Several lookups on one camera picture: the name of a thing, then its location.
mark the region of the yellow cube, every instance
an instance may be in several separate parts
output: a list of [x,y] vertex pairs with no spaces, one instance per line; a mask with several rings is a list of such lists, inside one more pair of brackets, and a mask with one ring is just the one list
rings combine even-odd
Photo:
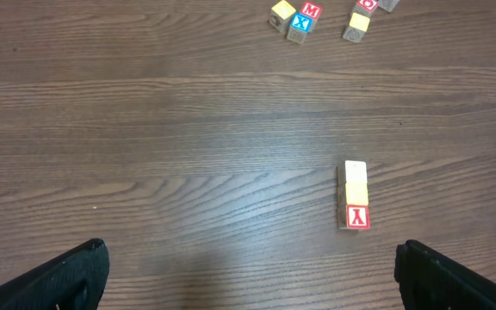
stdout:
[[365,183],[346,183],[345,184],[345,204],[368,206],[369,192]]
[[351,15],[350,26],[357,28],[361,31],[367,32],[369,29],[370,18],[363,16],[358,13],[353,13]]
[[293,13],[296,12],[296,9],[285,0],[281,0],[281,2],[275,4],[272,10],[283,20],[288,19]]

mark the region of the dark brown wood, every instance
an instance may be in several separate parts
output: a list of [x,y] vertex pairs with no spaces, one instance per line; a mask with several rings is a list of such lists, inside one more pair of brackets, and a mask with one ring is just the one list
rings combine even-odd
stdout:
[[[0,1],[0,284],[94,237],[101,309],[402,308],[407,239],[496,282],[496,1],[352,44],[325,0],[304,46],[272,4]],[[368,232],[337,229],[346,159]]]

